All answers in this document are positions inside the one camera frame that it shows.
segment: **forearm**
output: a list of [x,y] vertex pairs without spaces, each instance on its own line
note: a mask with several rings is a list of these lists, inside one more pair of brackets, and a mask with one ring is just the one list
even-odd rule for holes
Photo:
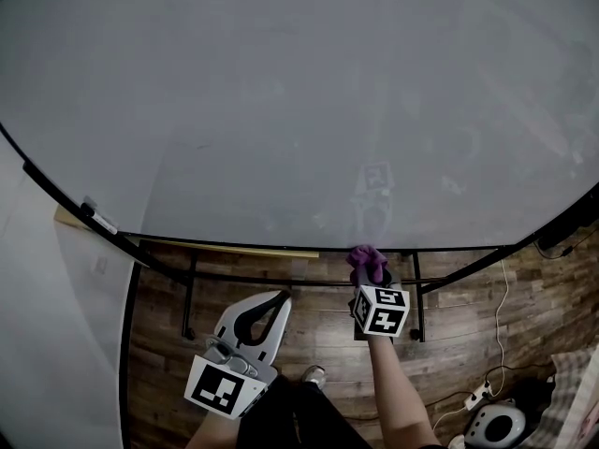
[[403,373],[389,338],[370,336],[374,394],[387,447],[417,449],[438,444],[427,410],[410,380]]
[[208,413],[185,449],[235,449],[240,422]]

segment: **white cable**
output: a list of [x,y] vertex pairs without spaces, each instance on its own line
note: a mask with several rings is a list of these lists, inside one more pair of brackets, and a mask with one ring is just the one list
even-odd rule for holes
[[437,422],[434,423],[434,426],[432,427],[432,432],[434,432],[434,430],[437,429],[437,424],[439,424],[441,422],[441,419],[443,419],[445,416],[451,415],[451,414],[461,413],[462,411],[466,411],[466,407],[465,406],[463,408],[461,408],[461,409],[458,409],[457,411],[450,411],[449,413],[443,414],[441,417],[439,417],[439,419],[437,419]]
[[502,299],[502,302],[499,304],[499,306],[497,307],[497,311],[495,312],[495,337],[497,339],[497,344],[499,344],[499,347],[502,350],[502,385],[499,387],[499,391],[497,391],[495,394],[493,394],[493,392],[490,390],[489,393],[496,398],[497,396],[499,396],[499,393],[502,392],[502,390],[504,389],[504,383],[505,383],[505,369],[504,369],[504,347],[502,345],[502,342],[499,340],[499,310],[502,308],[502,306],[504,305],[505,299],[507,298],[507,293],[509,293],[509,283],[507,282],[507,276],[505,275],[505,266],[504,266],[504,260],[501,260],[502,263],[502,270],[504,271],[504,280],[505,280],[505,294],[504,294],[504,298]]

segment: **black pants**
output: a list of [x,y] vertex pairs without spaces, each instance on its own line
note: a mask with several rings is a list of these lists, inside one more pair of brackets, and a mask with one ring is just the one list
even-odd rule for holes
[[[298,420],[299,438],[293,422]],[[279,376],[241,420],[238,449],[370,449],[314,383]]]

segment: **sneaker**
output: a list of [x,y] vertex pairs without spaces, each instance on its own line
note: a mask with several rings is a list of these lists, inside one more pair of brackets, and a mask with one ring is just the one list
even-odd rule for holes
[[325,387],[325,382],[327,381],[327,374],[325,373],[324,368],[320,366],[310,366],[301,376],[301,381],[303,383],[314,383],[318,386],[318,389],[322,391],[322,388]]

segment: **power strip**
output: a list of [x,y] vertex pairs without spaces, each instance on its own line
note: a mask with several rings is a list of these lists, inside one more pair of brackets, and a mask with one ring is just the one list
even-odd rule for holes
[[485,398],[485,396],[491,393],[490,383],[484,382],[482,383],[474,393],[464,400],[464,407],[471,411],[474,409],[478,403]]

